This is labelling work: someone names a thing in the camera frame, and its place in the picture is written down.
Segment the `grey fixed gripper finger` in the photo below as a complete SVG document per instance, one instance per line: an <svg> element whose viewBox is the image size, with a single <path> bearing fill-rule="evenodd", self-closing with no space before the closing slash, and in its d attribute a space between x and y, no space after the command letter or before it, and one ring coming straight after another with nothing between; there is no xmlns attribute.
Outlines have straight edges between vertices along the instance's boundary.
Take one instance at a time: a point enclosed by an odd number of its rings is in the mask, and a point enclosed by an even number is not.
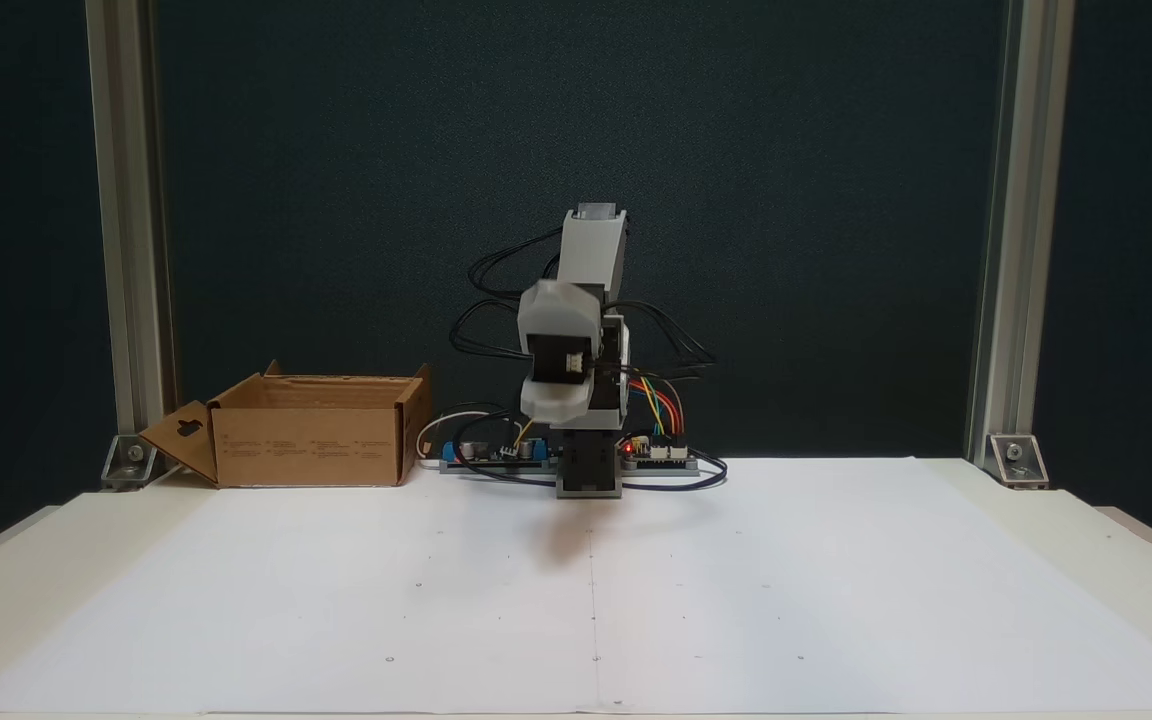
<svg viewBox="0 0 1152 720"><path fill-rule="evenodd" d="M532 420L552 427L593 427L590 406L593 401L594 376L581 382L521 382L520 410Z"/></svg>

